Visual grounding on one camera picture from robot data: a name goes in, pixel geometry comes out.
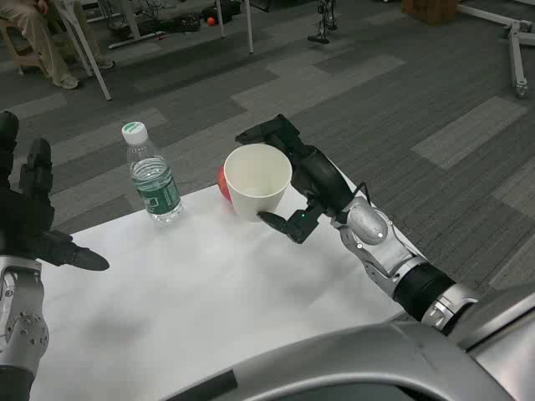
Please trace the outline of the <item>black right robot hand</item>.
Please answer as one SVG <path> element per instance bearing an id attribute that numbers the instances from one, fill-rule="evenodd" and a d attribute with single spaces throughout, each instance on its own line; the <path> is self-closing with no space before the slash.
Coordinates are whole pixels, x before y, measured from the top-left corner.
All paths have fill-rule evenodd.
<path id="1" fill-rule="evenodd" d="M 257 124 L 237 135 L 241 145 L 265 143 L 281 150 L 292 166 L 292 187 L 307 198 L 307 208 L 288 219 L 269 211 L 257 217 L 276 231 L 301 244 L 315 230 L 321 215 L 336 217 L 354 198 L 336 166 L 315 146 L 299 138 L 300 131 L 283 115 Z"/>

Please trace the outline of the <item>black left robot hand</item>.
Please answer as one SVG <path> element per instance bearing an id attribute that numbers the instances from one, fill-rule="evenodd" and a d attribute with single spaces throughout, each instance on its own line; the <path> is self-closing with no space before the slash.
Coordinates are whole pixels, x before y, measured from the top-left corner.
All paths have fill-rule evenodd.
<path id="1" fill-rule="evenodd" d="M 40 259 L 55 266 L 70 265 L 102 272 L 108 261 L 89 248 L 78 246 L 73 237 L 54 231 L 55 209 L 49 198 L 54 180 L 51 147 L 47 140 L 33 141 L 26 162 L 20 167 L 19 190 L 9 176 L 13 173 L 17 146 L 18 117 L 1 113 L 1 253 Z"/>

